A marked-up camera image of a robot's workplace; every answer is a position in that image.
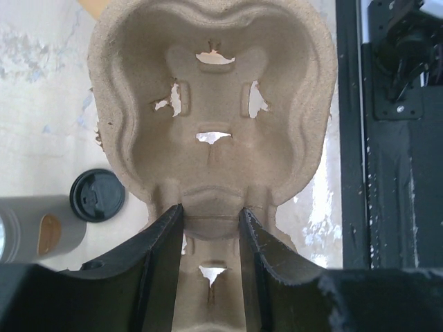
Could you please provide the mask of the brown paper bag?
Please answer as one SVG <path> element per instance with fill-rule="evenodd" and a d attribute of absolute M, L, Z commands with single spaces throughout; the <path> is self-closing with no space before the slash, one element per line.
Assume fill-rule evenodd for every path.
<path fill-rule="evenodd" d="M 85 9 L 95 20 L 97 20 L 102 11 L 107 7 L 110 0 L 78 0 L 78 3 Z"/>

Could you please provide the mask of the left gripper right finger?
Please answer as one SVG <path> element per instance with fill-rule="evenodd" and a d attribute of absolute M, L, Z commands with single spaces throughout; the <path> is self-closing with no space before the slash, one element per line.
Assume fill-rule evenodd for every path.
<path fill-rule="evenodd" d="M 328 270 L 239 215 L 248 331 L 441 331 L 440 269 Z"/>

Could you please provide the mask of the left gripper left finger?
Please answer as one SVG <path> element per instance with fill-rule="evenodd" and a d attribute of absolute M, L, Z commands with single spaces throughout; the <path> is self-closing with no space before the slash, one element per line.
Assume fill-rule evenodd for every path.
<path fill-rule="evenodd" d="M 183 208 L 77 271 L 1 265 L 2 331 L 171 331 Z"/>

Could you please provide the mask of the brown cup carrier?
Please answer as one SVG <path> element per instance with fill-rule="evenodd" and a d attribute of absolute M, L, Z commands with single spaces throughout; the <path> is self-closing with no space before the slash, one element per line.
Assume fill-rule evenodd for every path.
<path fill-rule="evenodd" d="M 336 51 L 308 1 L 111 1 L 89 77 L 103 150 L 155 221 L 182 204 L 174 331 L 244 331 L 239 214 L 285 245 L 278 206 L 321 160 Z"/>

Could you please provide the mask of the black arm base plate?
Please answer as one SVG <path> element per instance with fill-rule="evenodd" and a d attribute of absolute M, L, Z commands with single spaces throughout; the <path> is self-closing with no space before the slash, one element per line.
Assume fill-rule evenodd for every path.
<path fill-rule="evenodd" d="M 442 2 L 337 1 L 343 265 L 442 266 Z"/>

